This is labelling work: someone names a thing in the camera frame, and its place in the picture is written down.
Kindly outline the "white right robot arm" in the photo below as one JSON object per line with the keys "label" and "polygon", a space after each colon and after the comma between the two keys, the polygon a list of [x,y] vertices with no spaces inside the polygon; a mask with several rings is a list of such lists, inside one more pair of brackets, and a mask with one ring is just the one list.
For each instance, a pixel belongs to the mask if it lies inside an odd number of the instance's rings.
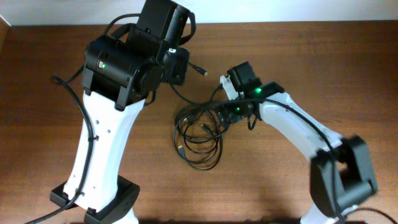
{"label": "white right robot arm", "polygon": [[344,217],[377,191],[368,145],[319,123],[276,82],[263,84],[249,62],[220,77],[228,100],[221,105],[226,126],[254,115],[282,133],[310,163],[313,204],[301,223],[343,223]]}

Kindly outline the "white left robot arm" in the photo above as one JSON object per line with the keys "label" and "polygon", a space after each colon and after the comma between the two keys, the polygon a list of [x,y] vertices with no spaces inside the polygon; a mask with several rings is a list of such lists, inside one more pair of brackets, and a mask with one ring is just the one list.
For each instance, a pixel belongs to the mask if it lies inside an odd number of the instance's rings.
{"label": "white left robot arm", "polygon": [[80,68],[83,96],[75,101],[83,127],[69,179],[50,198],[61,210],[80,207],[85,223],[136,223],[138,185],[119,168],[132,126],[161,83],[183,85],[196,31],[195,15],[176,2],[146,1],[137,22],[109,24],[91,41]]}

